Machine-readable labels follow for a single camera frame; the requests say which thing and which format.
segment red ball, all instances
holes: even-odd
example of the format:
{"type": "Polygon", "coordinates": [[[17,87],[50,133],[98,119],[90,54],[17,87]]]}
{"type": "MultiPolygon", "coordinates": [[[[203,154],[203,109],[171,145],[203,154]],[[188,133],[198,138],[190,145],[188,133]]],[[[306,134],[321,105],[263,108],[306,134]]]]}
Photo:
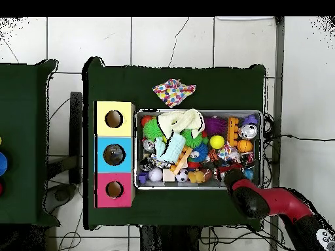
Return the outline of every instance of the red ball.
{"type": "Polygon", "coordinates": [[[150,121],[150,120],[152,120],[152,116],[144,116],[144,117],[142,117],[142,120],[141,120],[141,124],[142,124],[142,126],[144,127],[144,125],[145,125],[148,121],[150,121]]]}

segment purple ball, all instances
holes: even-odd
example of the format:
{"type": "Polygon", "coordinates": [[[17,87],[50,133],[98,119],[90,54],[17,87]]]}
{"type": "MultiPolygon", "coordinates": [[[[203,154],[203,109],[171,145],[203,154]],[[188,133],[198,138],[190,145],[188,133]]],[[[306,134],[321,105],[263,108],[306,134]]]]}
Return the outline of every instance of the purple ball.
{"type": "Polygon", "coordinates": [[[204,118],[205,131],[209,136],[222,135],[227,128],[227,123],[220,118],[204,118]]]}

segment gray container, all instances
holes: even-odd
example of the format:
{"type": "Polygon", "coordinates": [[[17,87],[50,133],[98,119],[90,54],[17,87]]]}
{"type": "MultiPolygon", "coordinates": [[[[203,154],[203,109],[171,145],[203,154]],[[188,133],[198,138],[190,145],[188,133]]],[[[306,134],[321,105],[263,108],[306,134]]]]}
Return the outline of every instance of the gray container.
{"type": "MultiPolygon", "coordinates": [[[[139,168],[139,162],[143,159],[143,128],[141,125],[141,119],[143,116],[157,116],[163,112],[171,112],[172,109],[162,109],[162,110],[152,110],[152,109],[141,109],[135,114],[135,130],[136,138],[135,144],[135,166],[134,166],[134,182],[135,186],[140,190],[226,190],[226,186],[223,182],[215,180],[213,177],[211,180],[201,183],[193,184],[191,182],[152,182],[147,181],[146,184],[141,184],[138,179],[138,174],[141,172],[139,168]]],[[[217,116],[218,118],[227,119],[229,117],[239,118],[238,126],[241,127],[243,119],[247,116],[254,115],[258,120],[257,124],[257,136],[251,140],[253,143],[253,152],[256,159],[256,164],[254,169],[254,179],[253,182],[256,185],[260,185],[263,177],[263,114],[259,110],[198,110],[204,117],[217,116]]]]}

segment yellow cube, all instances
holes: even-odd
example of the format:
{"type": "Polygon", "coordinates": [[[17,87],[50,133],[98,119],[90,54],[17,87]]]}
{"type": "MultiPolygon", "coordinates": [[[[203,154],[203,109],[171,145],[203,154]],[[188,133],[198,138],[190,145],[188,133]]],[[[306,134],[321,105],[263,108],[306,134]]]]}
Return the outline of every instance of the yellow cube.
{"type": "Polygon", "coordinates": [[[97,101],[98,137],[132,137],[135,106],[131,102],[97,101]]]}

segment green spiky ball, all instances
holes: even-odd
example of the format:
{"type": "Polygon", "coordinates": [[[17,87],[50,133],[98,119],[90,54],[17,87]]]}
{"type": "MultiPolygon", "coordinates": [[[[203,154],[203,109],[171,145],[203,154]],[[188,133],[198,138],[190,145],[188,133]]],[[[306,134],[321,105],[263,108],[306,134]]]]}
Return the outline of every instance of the green spiky ball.
{"type": "Polygon", "coordinates": [[[149,120],[143,128],[144,136],[149,139],[150,141],[155,140],[155,138],[163,137],[162,131],[160,131],[160,128],[157,124],[157,119],[153,118],[152,120],[149,120]]]}
{"type": "Polygon", "coordinates": [[[199,135],[193,139],[191,134],[191,129],[185,129],[182,130],[181,135],[185,138],[185,145],[191,148],[195,148],[202,143],[202,134],[199,133],[199,135]]]}

